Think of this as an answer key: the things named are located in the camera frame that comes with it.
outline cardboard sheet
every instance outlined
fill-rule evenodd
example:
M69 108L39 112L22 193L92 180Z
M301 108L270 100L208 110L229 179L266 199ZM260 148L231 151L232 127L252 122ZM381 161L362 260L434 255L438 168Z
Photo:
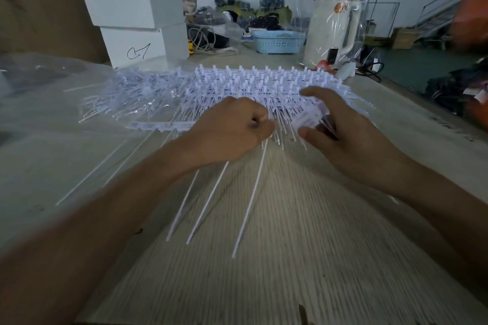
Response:
M105 63L84 0L0 0L0 52L39 52Z

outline floor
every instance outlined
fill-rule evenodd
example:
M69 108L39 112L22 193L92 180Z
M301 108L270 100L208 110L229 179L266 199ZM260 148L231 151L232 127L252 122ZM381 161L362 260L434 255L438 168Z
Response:
M382 76L413 92L423 92L427 81L455 69L472 65L480 56L473 53L441 51L432 48L382 50L385 64Z

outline white appliance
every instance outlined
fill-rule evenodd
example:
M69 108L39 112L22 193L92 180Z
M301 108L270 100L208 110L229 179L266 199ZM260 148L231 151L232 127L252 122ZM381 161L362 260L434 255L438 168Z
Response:
M303 63L310 69L333 65L354 46L361 17L360 0L314 0Z

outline power cord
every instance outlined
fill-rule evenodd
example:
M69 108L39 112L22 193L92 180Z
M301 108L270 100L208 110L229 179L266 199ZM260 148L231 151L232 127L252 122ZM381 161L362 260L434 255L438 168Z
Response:
M378 71L373 71L372 68L375 64L379 64L380 65L380 69L378 69ZM379 72L381 72L381 70L385 67L385 64L383 62L375 62L375 63L371 63L371 64L366 64L364 66L359 66L357 67L357 75L359 76L366 76L366 77L369 77L371 80L377 82L377 83L381 83L381 77L378 76L377 74Z
M223 56L239 54L237 48L233 46L222 49L215 49L214 44L211 43L208 39L208 36L212 34L214 38L213 41L215 41L217 36L211 27L198 26L191 27L188 30L188 39L195 47L195 53L219 54Z

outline black marker drawing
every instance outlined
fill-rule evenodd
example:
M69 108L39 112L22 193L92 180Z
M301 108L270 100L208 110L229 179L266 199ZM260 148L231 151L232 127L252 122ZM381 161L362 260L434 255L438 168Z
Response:
M144 59L144 57L145 57L145 55L147 53L147 50L149 49L149 46L150 45L151 45L151 43L147 44L145 47L143 47L141 49L138 49L138 50L136 50L135 48L132 47L131 49L129 49L127 51L127 58L129 58L129 59L136 59L136 58L138 58L138 57L141 56L137 52L138 51L144 51L144 53L143 53L143 59Z

